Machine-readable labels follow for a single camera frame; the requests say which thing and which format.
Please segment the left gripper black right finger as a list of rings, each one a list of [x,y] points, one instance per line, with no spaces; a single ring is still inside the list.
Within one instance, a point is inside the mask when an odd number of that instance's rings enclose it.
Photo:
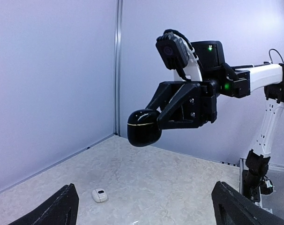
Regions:
[[[218,181],[211,197],[218,225],[284,225],[284,219],[256,206],[226,182]]]

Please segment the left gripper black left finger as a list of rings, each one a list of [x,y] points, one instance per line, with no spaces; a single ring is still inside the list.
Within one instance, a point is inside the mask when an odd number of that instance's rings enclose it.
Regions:
[[[12,225],[76,225],[79,196],[73,183],[64,185],[31,212]]]

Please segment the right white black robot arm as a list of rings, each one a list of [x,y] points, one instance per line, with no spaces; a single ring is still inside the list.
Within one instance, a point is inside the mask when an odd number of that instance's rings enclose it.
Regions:
[[[159,84],[144,110],[128,119],[128,134],[139,146],[155,143],[165,129],[199,128],[217,119],[217,98],[247,100],[260,92],[262,125],[254,132],[243,171],[243,194],[255,198],[273,191],[267,178],[276,124],[284,109],[284,63],[230,66],[218,41],[157,41],[174,80]]]

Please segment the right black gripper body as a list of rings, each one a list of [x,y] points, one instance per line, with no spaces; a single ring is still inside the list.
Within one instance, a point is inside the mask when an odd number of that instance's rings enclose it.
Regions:
[[[217,81],[165,84],[171,96],[158,116],[160,128],[198,128],[217,119]]]

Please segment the black earbuds charging case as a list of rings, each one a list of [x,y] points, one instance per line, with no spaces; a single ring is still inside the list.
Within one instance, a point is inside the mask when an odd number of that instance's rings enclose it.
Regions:
[[[141,109],[130,114],[127,120],[127,138],[135,147],[145,147],[159,140],[162,130],[158,125],[160,112]]]

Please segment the white earbuds charging case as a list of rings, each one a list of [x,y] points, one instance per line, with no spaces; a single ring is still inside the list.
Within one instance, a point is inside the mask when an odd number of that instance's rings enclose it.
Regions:
[[[97,203],[103,203],[108,200],[108,195],[103,188],[92,190],[92,198]]]

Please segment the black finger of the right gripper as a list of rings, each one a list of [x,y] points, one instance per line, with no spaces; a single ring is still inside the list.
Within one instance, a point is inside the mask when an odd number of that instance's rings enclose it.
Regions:
[[[199,128],[201,117],[201,86],[198,82],[184,83],[158,116],[160,129]]]
[[[173,96],[172,85],[168,82],[159,84],[151,101],[146,106],[146,109],[158,110],[162,112]]]

